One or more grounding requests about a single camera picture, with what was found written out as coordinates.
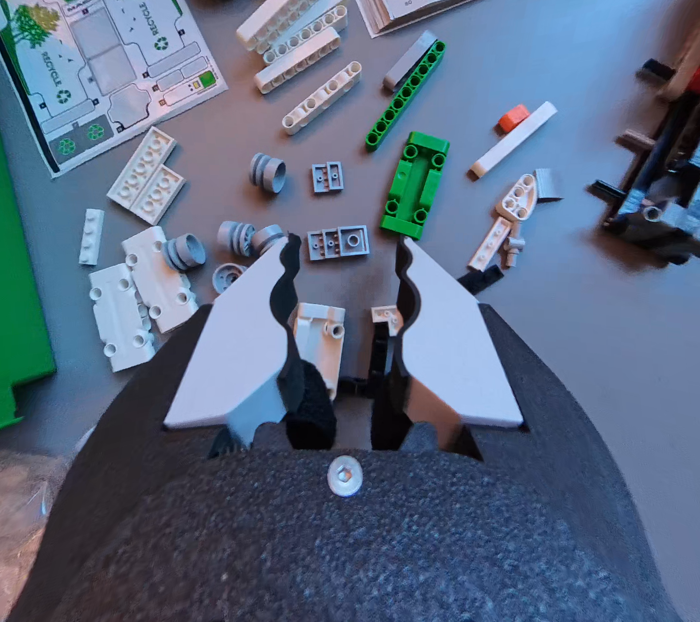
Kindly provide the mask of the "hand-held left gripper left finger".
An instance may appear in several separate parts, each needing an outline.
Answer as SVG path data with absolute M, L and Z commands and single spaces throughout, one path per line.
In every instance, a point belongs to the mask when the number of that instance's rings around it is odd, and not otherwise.
M 259 425 L 302 402 L 302 361 L 288 324 L 298 303 L 300 238 L 277 240 L 214 302 L 170 409 L 169 429 L 226 425 L 249 447 Z

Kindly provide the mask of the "grey lego tile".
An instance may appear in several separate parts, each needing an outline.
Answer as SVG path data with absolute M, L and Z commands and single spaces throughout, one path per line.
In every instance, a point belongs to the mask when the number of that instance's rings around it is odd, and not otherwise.
M 437 40 L 438 38 L 432 31 L 423 31 L 419 38 L 390 67 L 383 78 L 383 87 L 391 93 L 396 92 Z

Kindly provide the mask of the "small white lego piece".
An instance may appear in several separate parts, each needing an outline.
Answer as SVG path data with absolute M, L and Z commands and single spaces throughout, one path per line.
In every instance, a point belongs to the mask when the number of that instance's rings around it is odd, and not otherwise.
M 371 308 L 371 317 L 373 324 L 386 324 L 389 330 L 389 336 L 395 337 L 404 324 L 403 316 L 396 305 L 375 306 Z

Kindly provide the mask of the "white narrow lego plate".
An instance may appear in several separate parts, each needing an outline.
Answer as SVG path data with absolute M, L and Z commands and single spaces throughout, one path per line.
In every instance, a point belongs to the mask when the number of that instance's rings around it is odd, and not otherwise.
M 511 221 L 499 216 L 467 264 L 468 269 L 485 271 L 491 259 L 494 258 L 495 254 L 510 234 L 512 225 L 513 223 Z

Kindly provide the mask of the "small grey lego plate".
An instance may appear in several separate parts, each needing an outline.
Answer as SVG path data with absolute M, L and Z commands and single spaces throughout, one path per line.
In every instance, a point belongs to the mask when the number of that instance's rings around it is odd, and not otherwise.
M 337 228 L 310 231 L 307 233 L 307 242 L 310 261 L 340 258 Z
M 342 163 L 328 161 L 311 166 L 314 194 L 339 193 L 345 189 Z

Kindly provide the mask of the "white studded lego plate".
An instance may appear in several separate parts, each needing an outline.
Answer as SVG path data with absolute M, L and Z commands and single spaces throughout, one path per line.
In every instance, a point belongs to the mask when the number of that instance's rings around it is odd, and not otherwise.
M 177 140 L 157 127 L 151 127 L 127 165 L 107 193 L 118 205 L 131 209 L 157 168 L 177 145 Z
M 130 207 L 131 213 L 146 224 L 158 225 L 185 182 L 166 165 L 160 165 Z

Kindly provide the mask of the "green lego panel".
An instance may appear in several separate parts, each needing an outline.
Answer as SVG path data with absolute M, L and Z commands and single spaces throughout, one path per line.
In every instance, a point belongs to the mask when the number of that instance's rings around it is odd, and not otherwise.
M 410 132 L 389 189 L 382 229 L 421 239 L 449 149 L 446 139 Z

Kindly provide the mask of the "partly built lego truck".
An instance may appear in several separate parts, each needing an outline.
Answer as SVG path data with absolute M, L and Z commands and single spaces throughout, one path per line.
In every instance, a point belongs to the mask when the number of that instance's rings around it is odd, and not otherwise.
M 600 229 L 664 265 L 699 257 L 699 66 L 670 101 L 654 137 L 626 130 L 618 142 L 638 154 L 624 184 L 602 180 L 589 191 L 605 200 Z

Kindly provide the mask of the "grey wheel hub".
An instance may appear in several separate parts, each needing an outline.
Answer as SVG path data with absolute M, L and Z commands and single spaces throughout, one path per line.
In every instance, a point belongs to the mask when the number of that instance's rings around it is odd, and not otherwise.
M 248 267 L 237 263 L 223 263 L 216 267 L 212 275 L 212 285 L 216 294 L 221 295 L 238 280 Z
M 257 230 L 251 238 L 251 246 L 256 256 L 261 257 L 267 250 L 273 247 L 280 238 L 285 237 L 285 232 L 277 224 L 268 225 Z
M 216 234 L 217 245 L 234 255 L 250 257 L 254 253 L 252 238 L 256 233 L 253 224 L 224 221 Z
M 182 273 L 186 273 L 190 268 L 202 266 L 206 262 L 206 250 L 192 233 L 167 240 L 162 245 L 162 253 L 167 265 Z
M 253 156 L 249 168 L 250 183 L 267 193 L 280 193 L 285 184 L 285 162 L 264 153 Z

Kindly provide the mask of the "white panel with pin hole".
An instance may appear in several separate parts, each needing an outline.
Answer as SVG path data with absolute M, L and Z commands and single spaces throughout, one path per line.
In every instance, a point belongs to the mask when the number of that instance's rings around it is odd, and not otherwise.
M 294 321 L 293 332 L 300 356 L 319 370 L 331 401 L 337 396 L 345 314 L 344 308 L 300 302 Z

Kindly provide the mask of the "grey plate with round hole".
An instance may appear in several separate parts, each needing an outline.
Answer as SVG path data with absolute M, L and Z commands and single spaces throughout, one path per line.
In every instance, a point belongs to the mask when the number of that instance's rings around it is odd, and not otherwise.
M 364 256 L 370 253 L 366 225 L 339 226 L 338 250 L 341 257 Z

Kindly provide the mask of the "white triangular liftarm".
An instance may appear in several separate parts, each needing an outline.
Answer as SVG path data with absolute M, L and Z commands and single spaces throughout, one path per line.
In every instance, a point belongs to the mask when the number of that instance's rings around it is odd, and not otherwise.
M 538 201 L 538 185 L 535 174 L 522 175 L 496 205 L 498 215 L 511 223 L 526 221 Z

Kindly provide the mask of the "grey ribbed slope piece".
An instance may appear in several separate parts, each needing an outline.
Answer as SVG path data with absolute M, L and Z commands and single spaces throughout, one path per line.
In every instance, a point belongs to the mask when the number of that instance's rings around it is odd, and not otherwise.
M 551 168 L 536 168 L 533 171 L 536 180 L 537 202 L 555 202 L 564 199 L 561 178 Z

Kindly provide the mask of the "long white technic beam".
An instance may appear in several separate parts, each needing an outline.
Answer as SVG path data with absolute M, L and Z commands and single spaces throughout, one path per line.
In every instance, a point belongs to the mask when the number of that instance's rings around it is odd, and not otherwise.
M 530 112 L 530 117 L 517 128 L 503 135 L 495 145 L 470 166 L 468 171 L 477 179 L 488 174 L 556 113 L 556 107 L 551 102 L 545 101 L 533 112 Z

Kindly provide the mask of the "clear plastic bag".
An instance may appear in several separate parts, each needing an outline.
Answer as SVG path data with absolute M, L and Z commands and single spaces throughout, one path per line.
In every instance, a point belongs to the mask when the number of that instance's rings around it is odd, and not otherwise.
M 34 565 L 48 515 L 77 451 L 58 457 L 1 450 L 1 620 Z

